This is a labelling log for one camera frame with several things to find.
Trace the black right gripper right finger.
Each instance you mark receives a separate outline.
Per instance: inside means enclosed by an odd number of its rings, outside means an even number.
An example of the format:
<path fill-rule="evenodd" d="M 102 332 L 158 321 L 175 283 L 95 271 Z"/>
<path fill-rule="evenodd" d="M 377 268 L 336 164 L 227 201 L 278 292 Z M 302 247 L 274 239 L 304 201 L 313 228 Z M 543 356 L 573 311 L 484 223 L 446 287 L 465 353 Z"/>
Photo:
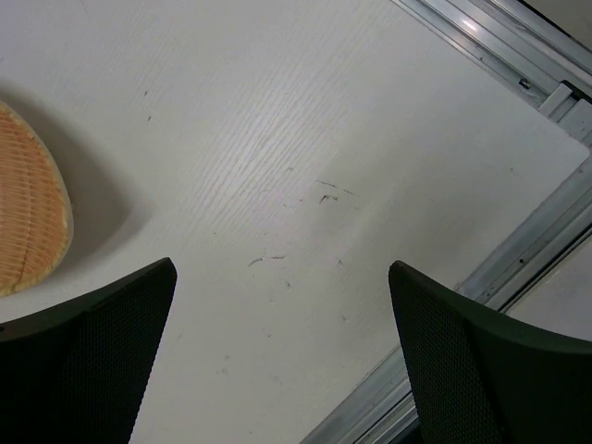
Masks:
<path fill-rule="evenodd" d="M 590 442 L 589 341 L 513 319 L 401 261 L 388 283 L 424 442 Z"/>

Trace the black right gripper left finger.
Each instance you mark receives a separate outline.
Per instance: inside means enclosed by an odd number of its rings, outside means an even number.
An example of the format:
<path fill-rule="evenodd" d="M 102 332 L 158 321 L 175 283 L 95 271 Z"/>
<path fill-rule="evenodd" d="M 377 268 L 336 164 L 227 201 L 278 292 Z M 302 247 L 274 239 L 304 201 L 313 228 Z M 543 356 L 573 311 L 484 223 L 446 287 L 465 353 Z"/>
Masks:
<path fill-rule="evenodd" d="M 2 324 L 2 442 L 129 442 L 176 282 L 163 258 Z"/>

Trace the aluminium table frame rail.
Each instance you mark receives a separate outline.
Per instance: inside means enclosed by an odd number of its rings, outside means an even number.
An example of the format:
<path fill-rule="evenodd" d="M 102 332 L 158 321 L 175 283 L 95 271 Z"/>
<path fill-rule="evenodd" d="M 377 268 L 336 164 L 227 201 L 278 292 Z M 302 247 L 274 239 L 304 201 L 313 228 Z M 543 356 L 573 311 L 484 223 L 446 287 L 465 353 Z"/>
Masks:
<path fill-rule="evenodd" d="M 588 51 L 517 1 L 306 1 L 313 197 L 292 295 L 312 356 L 306 443 L 352 442 L 405 390 L 401 260 L 473 298 L 546 238 L 586 145 L 542 111 Z"/>

